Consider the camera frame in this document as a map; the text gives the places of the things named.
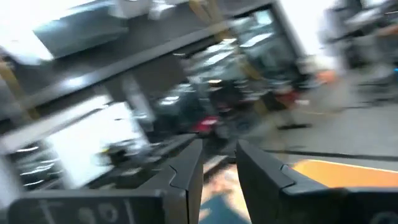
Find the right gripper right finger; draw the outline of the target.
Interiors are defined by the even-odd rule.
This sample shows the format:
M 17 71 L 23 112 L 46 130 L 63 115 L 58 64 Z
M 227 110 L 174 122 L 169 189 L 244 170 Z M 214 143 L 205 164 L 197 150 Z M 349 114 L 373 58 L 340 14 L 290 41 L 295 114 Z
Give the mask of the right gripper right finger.
M 321 224 L 326 187 L 245 140 L 236 143 L 239 183 L 252 224 Z

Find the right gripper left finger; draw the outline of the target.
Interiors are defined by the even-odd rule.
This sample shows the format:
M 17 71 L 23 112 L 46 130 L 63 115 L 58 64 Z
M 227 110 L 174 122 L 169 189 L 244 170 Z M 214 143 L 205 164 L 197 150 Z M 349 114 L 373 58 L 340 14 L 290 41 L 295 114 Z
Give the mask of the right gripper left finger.
M 203 141 L 192 141 L 140 190 L 155 197 L 138 203 L 138 224 L 198 224 L 203 188 Z

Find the orange plastic bin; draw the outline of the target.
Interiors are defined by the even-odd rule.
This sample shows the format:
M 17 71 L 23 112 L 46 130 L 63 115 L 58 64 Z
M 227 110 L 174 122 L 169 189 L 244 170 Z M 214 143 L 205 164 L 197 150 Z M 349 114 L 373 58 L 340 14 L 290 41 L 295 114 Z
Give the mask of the orange plastic bin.
M 398 187 L 398 171 L 320 160 L 303 160 L 293 170 L 327 187 Z

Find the black aluminium table frame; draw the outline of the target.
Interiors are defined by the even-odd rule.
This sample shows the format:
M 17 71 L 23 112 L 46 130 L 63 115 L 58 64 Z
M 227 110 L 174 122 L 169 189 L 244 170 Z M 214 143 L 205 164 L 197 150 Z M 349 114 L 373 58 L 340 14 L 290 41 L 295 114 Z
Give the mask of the black aluminium table frame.
M 264 149 L 265 152 L 274 154 L 287 154 L 296 156 L 313 156 L 313 157 L 334 157 L 342 159 L 362 159 L 370 161 L 388 161 L 398 162 L 398 156 L 380 156 L 380 155 L 367 155 L 367 154 L 342 154 L 332 152 L 313 152 L 313 151 L 291 151 L 291 150 L 271 150 Z

